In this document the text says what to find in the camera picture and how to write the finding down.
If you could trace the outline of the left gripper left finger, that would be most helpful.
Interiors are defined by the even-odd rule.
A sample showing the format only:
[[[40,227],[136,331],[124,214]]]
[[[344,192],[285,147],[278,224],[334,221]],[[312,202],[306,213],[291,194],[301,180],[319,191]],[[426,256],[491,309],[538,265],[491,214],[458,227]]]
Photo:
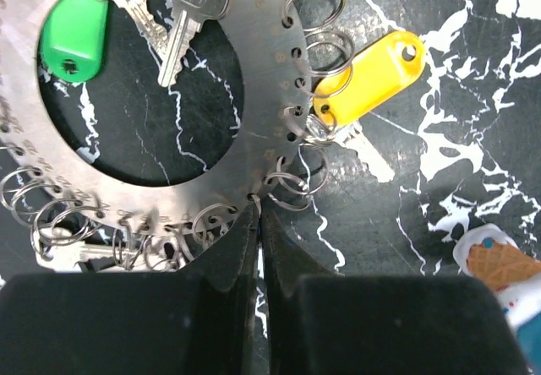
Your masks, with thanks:
[[[173,273],[26,274],[1,293],[4,374],[247,374],[258,220]]]

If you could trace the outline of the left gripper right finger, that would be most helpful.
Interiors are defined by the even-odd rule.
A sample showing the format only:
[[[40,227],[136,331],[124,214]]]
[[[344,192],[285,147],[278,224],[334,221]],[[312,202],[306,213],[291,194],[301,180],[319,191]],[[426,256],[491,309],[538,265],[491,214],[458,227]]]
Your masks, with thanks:
[[[273,374],[525,374],[492,292],[464,276],[340,276],[261,216]]]

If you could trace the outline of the metal key organizer disc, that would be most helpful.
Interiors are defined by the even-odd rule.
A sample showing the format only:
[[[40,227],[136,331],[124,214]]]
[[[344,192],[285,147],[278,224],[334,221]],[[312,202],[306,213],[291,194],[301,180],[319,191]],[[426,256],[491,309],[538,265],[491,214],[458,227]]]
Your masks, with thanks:
[[[332,28],[339,3],[318,26],[305,28],[292,12],[294,0],[231,0],[218,19],[234,48],[243,76],[244,112],[228,152],[201,176],[167,187],[143,187],[110,177],[77,156],[53,126],[41,99],[35,54],[41,29],[59,0],[1,0],[1,140],[30,181],[13,201],[41,188],[63,214],[80,214],[79,231],[42,224],[36,211],[29,244],[44,268],[69,272],[89,258],[114,257],[131,269],[147,258],[152,237],[180,238],[234,220],[253,195],[264,197],[271,180],[284,176],[295,156],[314,94],[317,73],[309,66],[308,38],[352,57],[349,35]]]

